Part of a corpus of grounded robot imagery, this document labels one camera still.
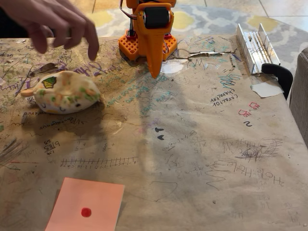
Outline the person's bare hand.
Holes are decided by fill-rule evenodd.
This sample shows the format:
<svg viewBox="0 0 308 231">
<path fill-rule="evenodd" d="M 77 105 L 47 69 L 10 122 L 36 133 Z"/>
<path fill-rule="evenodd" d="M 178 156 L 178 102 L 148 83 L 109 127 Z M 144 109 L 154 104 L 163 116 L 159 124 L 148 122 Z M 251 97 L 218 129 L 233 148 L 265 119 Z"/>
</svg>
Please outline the person's bare hand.
<svg viewBox="0 0 308 231">
<path fill-rule="evenodd" d="M 53 46 L 70 49 L 82 38 L 88 43 L 88 57 L 99 51 L 95 24 L 68 0 L 2 0 L 0 7 L 28 32 L 35 49 L 47 51 L 46 33 L 55 31 Z"/>
</svg>

